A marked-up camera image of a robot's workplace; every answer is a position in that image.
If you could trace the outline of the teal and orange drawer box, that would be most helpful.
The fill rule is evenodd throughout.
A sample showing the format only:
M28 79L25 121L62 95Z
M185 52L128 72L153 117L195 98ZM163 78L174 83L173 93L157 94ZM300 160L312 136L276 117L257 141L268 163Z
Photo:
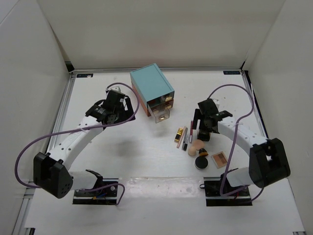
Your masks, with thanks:
M132 88L138 94L141 107L148 117L151 117L148 105L154 107L165 104L169 110L173 107L175 90L156 63L130 72L130 77ZM172 94L173 99L161 103L160 97L165 94Z

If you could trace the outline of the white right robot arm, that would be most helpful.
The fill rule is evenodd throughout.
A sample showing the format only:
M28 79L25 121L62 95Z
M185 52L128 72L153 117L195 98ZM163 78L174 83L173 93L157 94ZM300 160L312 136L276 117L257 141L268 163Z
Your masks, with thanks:
M219 111L213 99L208 98L198 103L192 128L208 135L215 133L226 136L233 141L232 151L238 145L248 155L247 167L234 170L226 167L221 176L221 196L230 196L250 185L265 188L291 174L281 140L258 136L237 123L230 112Z

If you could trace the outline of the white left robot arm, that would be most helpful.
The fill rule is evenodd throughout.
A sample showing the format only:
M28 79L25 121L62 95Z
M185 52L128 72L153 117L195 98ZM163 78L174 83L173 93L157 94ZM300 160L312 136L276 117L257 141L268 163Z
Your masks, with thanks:
M83 172L70 168L83 149L108 125L118 125L134 120L130 98L115 90L107 92L106 99L94 103L78 125L58 146L47 153L38 153L33 160L35 185L56 198L65 197L71 190L88 192L93 196L104 192L103 176L86 169Z

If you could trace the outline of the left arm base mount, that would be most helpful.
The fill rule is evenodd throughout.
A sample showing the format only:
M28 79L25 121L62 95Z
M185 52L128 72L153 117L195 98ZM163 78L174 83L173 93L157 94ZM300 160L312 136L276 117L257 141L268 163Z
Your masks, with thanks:
M110 185L108 188L100 189L98 191L86 192L76 190L74 192L72 204L73 205L107 205L113 206L117 203L118 195L118 179L103 179L103 182L95 188L100 186Z

